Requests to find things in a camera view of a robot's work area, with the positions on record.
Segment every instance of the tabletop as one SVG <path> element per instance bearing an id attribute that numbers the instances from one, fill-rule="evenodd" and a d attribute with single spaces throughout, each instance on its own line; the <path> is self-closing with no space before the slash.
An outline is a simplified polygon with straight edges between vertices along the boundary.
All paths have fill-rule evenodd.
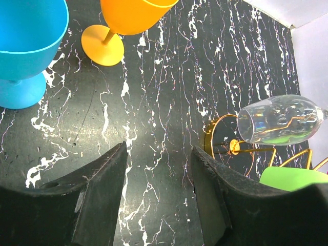
<path id="1" fill-rule="evenodd" d="M 124 58 L 102 67 L 80 44 L 88 26 L 106 24 L 99 1 L 67 3 L 69 28 L 44 71 L 44 98 L 24 110 L 0 108 L 0 184 L 37 188 L 126 141 L 114 245 L 202 245 L 192 147 L 224 114 L 299 94 L 290 30 L 243 1 L 180 0 L 148 31 L 122 36 Z M 277 147 L 275 163 L 306 148 Z M 259 180 L 269 155 L 254 154 L 249 178 Z"/>

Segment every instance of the white wall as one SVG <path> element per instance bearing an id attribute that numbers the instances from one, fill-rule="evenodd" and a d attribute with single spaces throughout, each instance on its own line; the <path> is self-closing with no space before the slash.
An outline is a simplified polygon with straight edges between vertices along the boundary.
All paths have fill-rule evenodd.
<path id="1" fill-rule="evenodd" d="M 292 39 L 301 95 L 328 109 L 328 14 L 293 29 Z M 309 145 L 315 166 L 328 156 L 328 120 L 309 140 Z M 320 171 L 327 173 L 328 164 Z"/>
<path id="2" fill-rule="evenodd" d="M 287 27 L 301 27 L 328 13 L 328 0 L 244 0 Z"/>

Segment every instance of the gold stem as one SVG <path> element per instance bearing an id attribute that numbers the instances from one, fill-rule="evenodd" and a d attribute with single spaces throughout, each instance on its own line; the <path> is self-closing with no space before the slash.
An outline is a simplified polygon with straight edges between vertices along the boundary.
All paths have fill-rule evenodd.
<path id="1" fill-rule="evenodd" d="M 265 148 L 265 149 L 251 149 L 251 150 L 237 150 L 237 151 L 234 151 L 235 153 L 240 153 L 240 152 L 254 152 L 254 151 L 272 151 L 272 156 L 271 156 L 271 159 L 270 159 L 270 162 L 269 162 L 269 167 L 272 166 L 273 164 L 273 161 L 275 159 L 275 155 L 276 155 L 276 152 L 277 150 L 275 148 Z"/>
<path id="2" fill-rule="evenodd" d="M 320 167 L 325 165 L 328 162 L 328 157 L 324 159 L 322 162 L 320 162 L 315 168 L 313 168 L 313 171 L 317 171 Z"/>
<path id="3" fill-rule="evenodd" d="M 309 155 L 307 156 L 307 162 L 306 162 L 306 169 L 310 169 L 311 166 L 311 160 L 312 160 L 312 150 L 309 149 Z"/>
<path id="4" fill-rule="evenodd" d="M 107 36 L 105 37 L 105 40 L 102 41 L 102 43 L 104 45 L 107 45 L 114 35 L 115 35 L 115 33 L 111 32 L 111 30 L 109 30 Z"/>

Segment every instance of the wine glass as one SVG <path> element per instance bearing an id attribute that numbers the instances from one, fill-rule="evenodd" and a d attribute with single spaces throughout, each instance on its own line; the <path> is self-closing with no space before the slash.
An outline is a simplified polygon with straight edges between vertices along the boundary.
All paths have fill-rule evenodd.
<path id="1" fill-rule="evenodd" d="M 294 145 L 308 140 L 328 118 L 328 111 L 299 95 L 281 95 L 242 108 L 238 130 L 245 142 Z"/>
<path id="2" fill-rule="evenodd" d="M 124 46 L 117 35 L 135 35 L 151 28 L 179 0 L 100 0 L 102 14 L 108 27 L 89 26 L 84 30 L 81 44 L 86 55 L 103 66 L 121 61 Z"/>
<path id="3" fill-rule="evenodd" d="M 42 71 L 55 57 L 67 26 L 65 0 L 2 1 L 0 107 L 23 109 L 43 97 Z"/>

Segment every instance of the blue goblet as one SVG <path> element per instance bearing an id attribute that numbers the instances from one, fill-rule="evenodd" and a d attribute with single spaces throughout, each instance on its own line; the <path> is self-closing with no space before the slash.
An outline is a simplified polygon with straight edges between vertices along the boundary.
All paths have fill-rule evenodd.
<path id="1" fill-rule="evenodd" d="M 23 109 L 46 91 L 42 74 L 68 26 L 65 0 L 6 0 L 0 7 L 0 107 Z"/>

